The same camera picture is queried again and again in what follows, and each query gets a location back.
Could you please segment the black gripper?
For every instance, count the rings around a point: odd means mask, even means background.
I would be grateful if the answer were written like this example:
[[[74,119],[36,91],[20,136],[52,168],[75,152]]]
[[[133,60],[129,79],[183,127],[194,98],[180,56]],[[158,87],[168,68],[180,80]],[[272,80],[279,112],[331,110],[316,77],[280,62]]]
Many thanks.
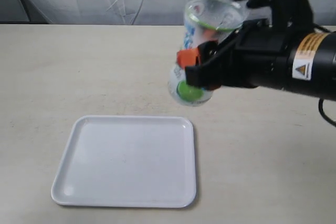
[[[294,30],[277,30],[266,19],[248,20],[222,42],[206,41],[176,53],[189,86],[204,89],[293,88],[291,77]]]

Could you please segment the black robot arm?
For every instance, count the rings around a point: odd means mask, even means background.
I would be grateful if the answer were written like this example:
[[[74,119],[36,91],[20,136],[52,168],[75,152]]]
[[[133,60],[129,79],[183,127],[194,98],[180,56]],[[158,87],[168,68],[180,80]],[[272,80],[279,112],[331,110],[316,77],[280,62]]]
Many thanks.
[[[196,88],[264,87],[335,100],[335,33],[248,20],[223,42],[179,51],[177,63]]]

